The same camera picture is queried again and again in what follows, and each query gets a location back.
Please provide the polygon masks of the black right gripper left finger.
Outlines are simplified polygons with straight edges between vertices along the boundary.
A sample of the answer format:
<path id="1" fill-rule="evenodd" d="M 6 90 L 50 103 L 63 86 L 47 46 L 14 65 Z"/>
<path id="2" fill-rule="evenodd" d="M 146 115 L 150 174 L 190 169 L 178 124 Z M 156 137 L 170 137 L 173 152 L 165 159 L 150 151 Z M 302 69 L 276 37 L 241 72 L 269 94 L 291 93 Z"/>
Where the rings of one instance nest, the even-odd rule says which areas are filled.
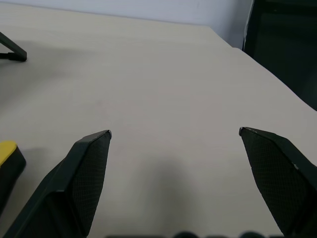
<path id="1" fill-rule="evenodd" d="M 3 238 L 87 238 L 103 189 L 110 130 L 73 144 L 40 182 Z"/>

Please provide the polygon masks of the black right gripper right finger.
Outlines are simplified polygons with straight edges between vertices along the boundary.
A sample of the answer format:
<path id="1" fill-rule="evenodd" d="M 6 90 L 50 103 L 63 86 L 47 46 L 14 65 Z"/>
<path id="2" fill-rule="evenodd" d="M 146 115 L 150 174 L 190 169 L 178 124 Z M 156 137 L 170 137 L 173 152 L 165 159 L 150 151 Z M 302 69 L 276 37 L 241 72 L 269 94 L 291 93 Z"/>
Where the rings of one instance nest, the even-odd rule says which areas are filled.
<path id="1" fill-rule="evenodd" d="M 287 138 L 241 127 L 258 190 L 286 237 L 317 238 L 317 166 Z"/>

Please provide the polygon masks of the yellow and black whiteboard eraser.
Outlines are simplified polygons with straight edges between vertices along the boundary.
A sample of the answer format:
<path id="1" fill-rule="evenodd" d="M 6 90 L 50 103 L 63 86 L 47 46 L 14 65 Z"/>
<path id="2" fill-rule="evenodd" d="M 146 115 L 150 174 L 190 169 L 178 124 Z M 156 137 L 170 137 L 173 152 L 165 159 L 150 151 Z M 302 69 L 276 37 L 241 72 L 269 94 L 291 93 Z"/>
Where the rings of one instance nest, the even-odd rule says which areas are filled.
<path id="1" fill-rule="evenodd" d="M 25 166 L 26 160 L 16 142 L 0 142 L 0 216 Z"/>

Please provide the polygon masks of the black whiteboard stand leg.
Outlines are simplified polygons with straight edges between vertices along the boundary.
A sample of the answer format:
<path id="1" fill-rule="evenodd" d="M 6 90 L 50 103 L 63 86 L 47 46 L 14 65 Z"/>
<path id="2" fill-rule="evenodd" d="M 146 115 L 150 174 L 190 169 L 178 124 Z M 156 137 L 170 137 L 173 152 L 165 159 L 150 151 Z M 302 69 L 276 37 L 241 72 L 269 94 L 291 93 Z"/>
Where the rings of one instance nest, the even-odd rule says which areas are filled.
<path id="1" fill-rule="evenodd" d="M 0 44 L 11 50 L 9 53 L 0 53 L 1 60 L 11 60 L 25 62 L 27 60 L 27 52 L 15 44 L 6 35 L 0 32 Z"/>

